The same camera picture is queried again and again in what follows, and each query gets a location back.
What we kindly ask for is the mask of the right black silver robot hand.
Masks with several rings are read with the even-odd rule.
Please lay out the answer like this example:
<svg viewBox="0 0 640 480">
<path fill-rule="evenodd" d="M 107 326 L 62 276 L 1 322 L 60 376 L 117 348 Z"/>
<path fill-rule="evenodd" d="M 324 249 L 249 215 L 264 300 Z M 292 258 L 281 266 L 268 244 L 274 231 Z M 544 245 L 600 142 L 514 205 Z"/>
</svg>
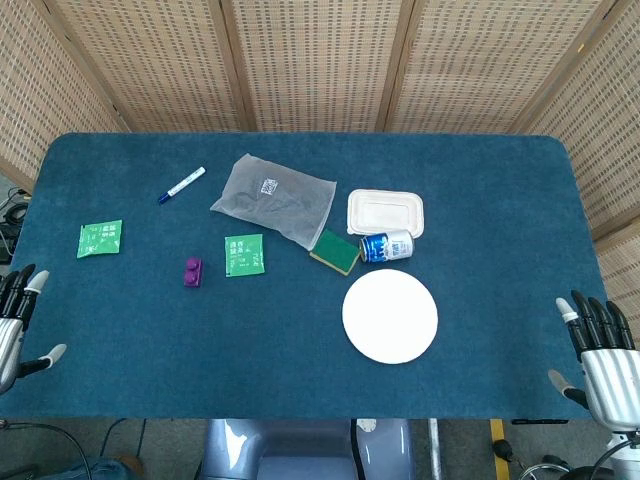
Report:
<svg viewBox="0 0 640 480">
<path fill-rule="evenodd" d="M 639 430 L 639 351 L 622 310 L 573 290 L 574 303 L 558 297 L 556 307 L 566 326 L 584 377 L 583 389 L 549 370 L 548 378 L 565 398 L 589 411 L 600 425 L 617 433 Z"/>
</svg>

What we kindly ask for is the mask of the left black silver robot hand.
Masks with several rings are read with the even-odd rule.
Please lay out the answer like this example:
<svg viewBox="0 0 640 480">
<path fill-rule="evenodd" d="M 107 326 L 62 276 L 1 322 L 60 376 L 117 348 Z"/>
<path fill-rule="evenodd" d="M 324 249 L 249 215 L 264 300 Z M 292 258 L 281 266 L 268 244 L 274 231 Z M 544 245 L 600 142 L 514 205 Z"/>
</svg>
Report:
<svg viewBox="0 0 640 480">
<path fill-rule="evenodd" d="M 66 344 L 58 344 L 37 359 L 21 360 L 24 336 L 49 277 L 47 270 L 34 273 L 35 268 L 35 264 L 29 264 L 1 280 L 1 394 L 16 380 L 50 369 L 67 350 Z"/>
</svg>

